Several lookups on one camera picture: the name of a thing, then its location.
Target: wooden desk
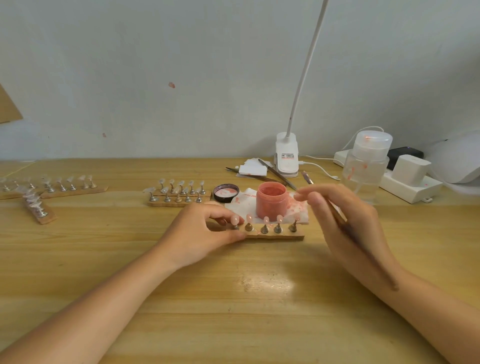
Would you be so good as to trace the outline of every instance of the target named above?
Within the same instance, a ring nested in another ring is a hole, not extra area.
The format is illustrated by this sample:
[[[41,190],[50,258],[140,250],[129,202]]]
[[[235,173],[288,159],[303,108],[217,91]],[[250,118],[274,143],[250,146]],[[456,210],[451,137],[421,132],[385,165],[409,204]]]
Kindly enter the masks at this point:
[[[41,226],[0,201],[0,348],[152,246],[178,212],[145,206],[160,177],[256,188],[224,167],[239,159],[39,161],[12,174],[93,174],[104,194],[49,200]],[[333,174],[340,168],[322,165]],[[304,166],[315,182],[333,182]],[[306,183],[300,178],[297,186]],[[449,190],[409,205],[383,190],[378,211],[408,269],[480,306],[480,199]],[[444,363],[402,318],[332,260],[312,221],[302,242],[239,243],[165,281],[102,363]]]

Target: pink powder jar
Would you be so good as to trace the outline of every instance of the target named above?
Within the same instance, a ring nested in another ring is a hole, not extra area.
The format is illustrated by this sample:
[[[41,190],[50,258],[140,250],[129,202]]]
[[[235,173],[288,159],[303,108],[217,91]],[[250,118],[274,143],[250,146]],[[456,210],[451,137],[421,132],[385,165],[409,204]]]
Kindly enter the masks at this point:
[[[278,182],[264,182],[258,186],[257,216],[268,216],[270,221],[276,221],[278,215],[287,213],[289,194],[287,188]]]

